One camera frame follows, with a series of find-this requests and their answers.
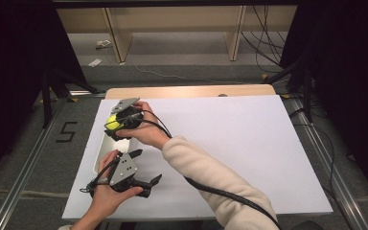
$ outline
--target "cable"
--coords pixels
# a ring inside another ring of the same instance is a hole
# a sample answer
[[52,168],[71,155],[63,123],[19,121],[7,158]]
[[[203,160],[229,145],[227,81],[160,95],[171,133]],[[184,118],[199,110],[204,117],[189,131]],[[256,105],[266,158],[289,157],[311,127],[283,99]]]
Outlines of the cable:
[[161,78],[176,78],[176,79],[181,79],[181,80],[185,80],[185,81],[208,81],[208,82],[212,82],[212,83],[234,83],[234,84],[246,84],[246,82],[241,82],[241,81],[233,81],[233,80],[209,80],[209,79],[192,79],[192,78],[186,78],[186,77],[181,77],[181,76],[177,76],[177,75],[161,75],[161,74],[157,74],[153,71],[149,71],[149,70],[141,70],[135,63],[134,58],[132,57],[132,55],[130,54],[129,51],[126,51],[127,58],[130,58],[132,60],[132,64],[133,66],[136,68],[136,70],[138,70],[141,73],[146,73],[146,74],[153,74],[155,76],[161,77]]
[[349,229],[353,230],[353,227],[351,226],[351,223],[348,221],[348,218],[346,217],[345,213],[342,210],[342,207],[340,207],[340,204],[338,203],[336,196],[334,194],[334,184],[333,184],[333,180],[334,180],[334,158],[335,158],[335,154],[334,154],[334,145],[333,145],[333,141],[331,139],[331,137],[327,134],[327,132],[325,132],[324,130],[322,130],[321,128],[314,126],[314,125],[304,125],[304,124],[293,124],[295,127],[310,127],[313,128],[315,130],[318,130],[320,132],[322,132],[328,139],[328,142],[331,145],[331,171],[330,171],[330,189],[328,190],[327,188],[325,188],[323,185],[321,185],[321,187],[328,193],[330,194],[330,196],[333,198],[333,200],[335,201],[335,204],[337,206],[337,208],[339,209],[342,217],[344,218],[346,224],[348,225]]
[[263,56],[264,58],[268,59],[269,61],[271,61],[272,63],[279,65],[279,63],[276,60],[273,60],[272,58],[268,57],[265,53],[263,53],[261,50],[259,50],[259,48],[257,48],[255,45],[252,44],[252,42],[250,42],[247,37],[243,34],[243,32],[241,32],[241,35],[243,36],[244,40],[246,40],[246,42],[250,45],[250,47],[252,47],[256,53],[259,53],[259,55]]
[[[255,34],[253,34],[253,32],[250,32],[257,40],[260,40],[258,37],[256,37],[255,36]],[[263,41],[263,40],[260,40],[263,44],[265,44],[265,45],[272,45],[272,46],[275,46],[276,48],[279,48],[279,49],[284,49],[283,47],[281,47],[281,46],[278,46],[278,45],[274,45],[274,44],[270,44],[270,43],[268,43],[268,42],[266,42],[266,41]]]
[[279,37],[283,40],[283,42],[286,43],[286,40],[282,37],[282,35],[280,34],[280,32],[277,32],[277,35],[279,35]]
[[89,193],[91,194],[91,196],[94,195],[94,191],[95,188],[98,185],[98,181],[100,180],[101,176],[103,176],[103,174],[105,173],[105,171],[107,169],[109,169],[111,166],[113,166],[114,164],[116,164],[118,161],[120,161],[120,158],[115,158],[114,160],[112,160],[111,162],[109,162],[105,167],[103,167],[103,169],[100,171],[100,173],[98,173],[97,177],[95,177],[95,179],[93,179],[91,182],[89,182],[85,189],[80,189],[80,192],[82,193]]
[[299,108],[297,110],[295,110],[294,112],[288,114],[289,118],[293,117],[295,114],[300,113],[300,112],[304,112],[304,108]]
[[201,191],[204,191],[204,192],[208,192],[210,194],[215,194],[215,195],[219,195],[219,196],[224,196],[224,197],[227,197],[227,198],[230,198],[230,199],[233,199],[241,204],[244,204],[244,205],[247,205],[249,206],[250,208],[253,208],[259,212],[261,212],[262,214],[264,214],[265,216],[267,216],[269,219],[271,219],[274,224],[281,230],[281,226],[279,225],[279,223],[277,222],[277,220],[271,216],[271,214],[269,214],[268,211],[266,211],[264,208],[262,208],[261,206],[259,206],[258,204],[256,204],[255,202],[249,200],[249,199],[246,199],[242,196],[239,196],[239,195],[235,195],[235,194],[232,194],[232,193],[229,193],[229,192],[226,192],[226,191],[223,191],[223,190],[219,190],[219,189],[216,189],[216,188],[212,188],[212,187],[209,187],[209,186],[206,186],[206,185],[202,185],[202,184],[199,184],[195,181],[193,181],[191,178],[188,178],[188,177],[185,177],[184,178],[192,185],[194,186],[196,189],[199,189]]
[[163,128],[167,131],[167,133],[168,133],[167,136],[170,137],[170,138],[172,138],[172,135],[170,134],[170,132],[167,129],[166,125],[164,125],[164,123],[154,113],[152,113],[152,112],[150,112],[148,110],[142,110],[142,111],[148,112],[149,114],[153,115],[157,119],[157,121],[159,121],[161,123],[161,125],[163,126]]
[[[161,124],[163,124],[163,122],[157,117],[155,116],[152,112],[150,111],[147,111],[147,110],[144,110],[146,112],[149,112],[150,114],[152,114]],[[158,128],[160,128],[164,133],[166,133],[166,135],[169,137],[169,138],[172,138],[172,136],[170,135],[170,133],[168,132],[167,128],[164,128],[160,125],[158,125],[157,123],[155,122],[152,122],[152,121],[149,121],[149,120],[142,120],[142,122],[146,122],[146,123],[149,123],[149,124],[152,124]],[[267,216],[269,219],[271,219],[274,224],[281,230],[282,228],[280,227],[279,223],[277,222],[277,220],[271,215],[269,214],[268,211],[266,211],[264,208],[260,207],[258,204],[254,203],[253,201],[251,200],[248,200],[244,197],[241,197],[239,195],[235,195],[235,194],[232,194],[232,193],[229,193],[229,192],[226,192],[226,191],[223,191],[223,190],[220,190],[220,189],[216,189],[216,188],[212,188],[212,187],[209,187],[209,186],[205,186],[205,185],[202,185],[202,184],[199,184],[195,181],[193,181],[191,178],[188,178],[188,177],[185,177],[184,178],[192,185],[194,186],[196,189],[199,189],[201,191],[204,191],[204,192],[208,192],[208,193],[211,193],[211,194],[215,194],[215,195],[218,195],[218,196],[224,196],[224,197],[227,197],[227,198],[230,198],[230,199],[233,199],[241,204],[244,204],[244,205],[247,205],[259,212],[261,212],[262,214],[264,214],[265,216]]]
[[267,29],[268,6],[264,6],[264,23],[262,22],[261,17],[260,17],[260,16],[259,16],[259,14],[257,13],[255,6],[253,6],[253,11],[256,13],[256,16],[258,17],[258,20],[259,20],[259,22],[260,22],[260,24],[261,24],[261,26],[262,26],[262,30],[263,30],[263,31],[262,31],[262,34],[261,34],[261,38],[260,38],[259,40],[260,40],[260,41],[262,41],[263,34],[265,34],[265,35],[266,35],[266,37],[267,37],[267,41],[268,41],[268,43],[270,44],[270,45],[269,45],[270,50],[271,50],[271,52],[273,53],[274,58],[275,58],[275,59],[277,60],[277,62],[279,63],[280,61],[277,59],[277,57],[276,57],[276,55],[275,55],[275,54],[277,54],[277,55],[279,56],[279,58],[280,58],[281,56],[280,56],[279,52],[277,51],[276,46],[274,45],[274,43],[273,43],[273,41],[271,40],[270,36],[268,35],[268,29]]

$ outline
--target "hand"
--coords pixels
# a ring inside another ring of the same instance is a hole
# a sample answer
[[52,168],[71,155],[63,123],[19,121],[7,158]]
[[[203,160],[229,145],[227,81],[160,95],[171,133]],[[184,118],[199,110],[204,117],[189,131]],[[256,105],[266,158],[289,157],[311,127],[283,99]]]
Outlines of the hand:
[[[99,172],[109,164],[109,162],[115,159],[117,155],[117,150],[107,153],[100,161]],[[110,169],[106,170],[102,177],[107,177],[109,175],[109,170]],[[132,187],[122,193],[117,193],[107,184],[98,185],[91,206],[85,215],[72,226],[72,229],[94,229],[105,218],[115,213],[122,202],[140,194],[142,191],[143,189],[140,187]]]
[[[143,111],[144,120],[148,120],[158,124],[157,119],[151,114],[153,111],[151,110],[151,107],[149,106],[148,103],[139,101],[137,103],[134,103],[133,106],[136,109]],[[134,137],[143,144],[153,146],[160,150],[163,148],[164,144],[170,139],[166,135],[166,133],[164,133],[160,128],[145,122],[142,122],[142,124],[135,129],[119,130],[116,132],[116,135],[120,137]]]

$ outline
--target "cabinet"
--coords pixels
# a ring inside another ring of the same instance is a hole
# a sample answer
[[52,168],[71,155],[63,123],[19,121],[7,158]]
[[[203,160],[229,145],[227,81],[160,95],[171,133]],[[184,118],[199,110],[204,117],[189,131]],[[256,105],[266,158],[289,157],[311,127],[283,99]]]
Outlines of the cabinet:
[[[296,6],[269,6],[267,29],[287,32]],[[146,7],[57,10],[67,33],[109,33],[119,62],[134,33],[223,32],[228,58],[236,60],[241,32],[261,31],[264,6]]]

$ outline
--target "tape mark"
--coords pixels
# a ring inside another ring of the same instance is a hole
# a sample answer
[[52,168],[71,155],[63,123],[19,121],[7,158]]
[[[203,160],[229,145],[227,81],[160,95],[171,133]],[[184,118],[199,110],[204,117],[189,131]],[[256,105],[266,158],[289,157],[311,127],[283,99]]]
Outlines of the tape mark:
[[62,126],[62,130],[60,134],[70,134],[70,138],[68,138],[68,140],[56,140],[56,143],[71,142],[76,132],[75,131],[65,131],[65,128],[67,127],[67,125],[75,125],[76,123],[77,122],[65,122],[64,125]]

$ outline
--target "black cable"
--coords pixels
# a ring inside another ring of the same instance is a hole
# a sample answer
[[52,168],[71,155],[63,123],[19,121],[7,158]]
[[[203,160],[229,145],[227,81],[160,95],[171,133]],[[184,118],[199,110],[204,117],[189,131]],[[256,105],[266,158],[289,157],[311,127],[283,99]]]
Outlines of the black cable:
[[111,166],[113,166],[114,164],[116,164],[118,161],[120,161],[120,158],[116,158],[114,160],[112,160],[111,162],[109,162],[105,167],[103,167],[103,169],[100,171],[100,173],[98,173],[97,177],[95,177],[95,179],[93,179],[91,182],[89,182],[85,189],[80,189],[80,192],[83,193],[90,193],[91,195],[93,195],[93,192],[95,190],[95,188],[98,185],[98,180],[101,178],[101,176],[103,176],[103,174],[105,173],[105,171],[107,169],[109,169]]
[[241,204],[247,205],[250,208],[253,208],[253,209],[261,212],[262,214],[264,214],[265,216],[267,216],[269,219],[271,219],[274,222],[274,224],[280,230],[282,229],[281,226],[279,225],[279,223],[277,222],[277,220],[271,214],[269,214],[268,211],[266,211],[264,208],[262,208],[261,206],[259,206],[255,202],[253,202],[253,201],[251,201],[249,199],[246,199],[246,198],[244,198],[242,196],[239,196],[239,195],[235,195],[235,194],[232,194],[232,193],[229,193],[229,192],[220,190],[220,189],[216,189],[216,188],[212,188],[212,187],[209,187],[209,186],[206,186],[206,185],[199,184],[199,183],[193,181],[191,178],[188,178],[188,177],[185,177],[185,176],[184,176],[184,178],[192,186],[194,186],[198,190],[201,190],[201,191],[204,191],[204,192],[207,192],[207,193],[211,193],[211,194],[215,194],[215,195],[218,195],[218,196],[224,196],[224,197],[230,198],[232,200],[235,200],[235,201],[237,201],[237,202],[239,202]]
[[295,127],[310,127],[313,128],[314,130],[318,130],[320,132],[322,132],[328,139],[328,142],[331,145],[331,154],[332,154],[332,158],[331,158],[331,171],[330,171],[330,189],[328,190],[327,188],[325,188],[323,185],[321,185],[321,187],[328,193],[330,194],[330,196],[333,198],[333,200],[335,201],[335,204],[337,206],[337,208],[339,209],[342,217],[344,218],[346,224],[348,225],[349,229],[353,230],[351,223],[348,221],[348,218],[346,217],[345,213],[342,210],[342,207],[340,207],[340,204],[338,203],[337,199],[336,199],[336,195],[334,194],[334,184],[333,184],[333,180],[334,180],[334,159],[335,159],[335,154],[334,154],[334,145],[333,145],[333,141],[331,139],[331,137],[327,134],[327,132],[325,132],[324,130],[322,130],[321,128],[317,127],[317,126],[313,126],[313,125],[304,125],[304,124],[293,124]]
[[[267,37],[267,41],[268,41],[268,43],[270,43],[270,50],[271,50],[271,52],[273,53],[274,58],[277,60],[277,62],[279,62],[279,60],[277,59],[277,57],[276,57],[276,55],[275,55],[275,52],[272,50],[272,46],[274,45],[274,43],[273,43],[273,41],[271,40],[270,36],[268,35],[268,31],[267,31],[267,15],[268,15],[268,7],[267,7],[267,6],[264,6],[264,23],[262,22],[261,17],[260,17],[260,16],[259,16],[259,14],[257,13],[255,6],[253,6],[253,11],[256,13],[256,16],[258,17],[259,22],[260,22],[260,24],[261,24],[261,26],[262,26],[262,30],[263,30],[263,31],[262,31],[262,34],[261,34],[261,38],[260,38],[260,40],[262,40],[262,38],[263,38],[263,34],[265,34],[265,35],[266,35],[266,37]],[[277,51],[277,49],[276,49],[275,47],[274,47],[274,50],[276,51],[276,54],[277,54],[279,57],[281,57],[281,56],[280,56],[280,54],[279,54],[279,52]]]
[[255,45],[253,45],[252,42],[250,42],[243,33],[241,33],[241,35],[243,36],[244,40],[246,40],[246,42],[249,44],[249,46],[252,47],[252,49],[254,49],[256,51],[256,53],[259,53],[259,55],[263,56],[264,58],[268,59],[269,61],[273,62],[274,64],[279,65],[278,62],[276,62],[272,58],[268,57],[265,53],[263,53],[261,50],[259,50]]
[[[169,138],[172,138],[172,136],[170,135],[170,133],[167,131],[167,129],[164,129],[162,126],[158,125],[157,123],[155,122],[152,122],[152,121],[148,121],[148,120],[142,120],[142,119],[132,119],[132,121],[142,121],[142,122],[146,122],[146,123],[149,123],[149,124],[152,124],[158,128],[160,128],[164,133],[166,133],[166,135],[169,137]],[[268,211],[266,211],[264,208],[260,207],[258,204],[254,203],[253,201],[251,200],[248,200],[244,197],[241,197],[239,195],[235,195],[235,194],[232,194],[232,193],[229,193],[229,192],[226,192],[226,191],[223,191],[223,190],[219,190],[219,189],[216,189],[216,188],[212,188],[212,187],[209,187],[209,186],[205,186],[205,185],[202,185],[202,184],[199,184],[195,181],[193,181],[191,178],[188,178],[188,177],[185,177],[184,178],[192,185],[194,186],[196,189],[199,189],[201,191],[205,191],[205,192],[208,192],[208,193],[211,193],[211,194],[215,194],[215,195],[218,195],[218,196],[224,196],[224,197],[227,197],[227,198],[230,198],[230,199],[233,199],[241,204],[244,204],[244,205],[247,205],[259,212],[261,212],[262,214],[266,215],[269,219],[271,219],[274,224],[276,224],[276,226],[281,230],[282,228],[280,227],[280,225],[278,224],[277,220],[271,216],[271,214],[269,214]]]
[[297,110],[295,110],[294,112],[288,114],[289,118],[293,117],[295,114],[300,113],[300,112],[304,112],[304,108],[299,108]]
[[286,40],[282,37],[282,35],[280,34],[280,32],[277,32],[277,35],[279,35],[279,37],[283,40],[283,42],[286,43]]
[[148,111],[148,110],[142,110],[142,111],[144,111],[144,112],[148,112],[149,114],[151,114],[151,115],[153,115],[156,119],[157,119],[157,121],[159,121],[160,123],[161,123],[161,125],[164,127],[164,129],[167,131],[167,133],[168,133],[168,137],[170,137],[170,138],[172,138],[172,135],[170,134],[170,132],[169,132],[169,130],[167,129],[167,127],[166,127],[166,125],[164,125],[164,123],[160,120],[160,118],[158,118],[154,113],[152,113],[152,112],[150,112],[150,111]]
[[316,114],[316,113],[314,113],[314,112],[310,112],[312,115],[314,115],[314,116],[317,116],[317,117],[319,117],[319,118],[328,118],[326,115],[320,115],[320,114]]
[[[253,34],[253,32],[250,32],[257,40],[260,40],[258,37],[255,36],[255,34]],[[272,46],[275,46],[279,49],[284,49],[283,47],[279,46],[279,45],[275,45],[275,44],[270,44],[270,43],[267,43],[266,41],[263,41],[263,40],[260,40],[263,44],[265,45],[272,45]]]

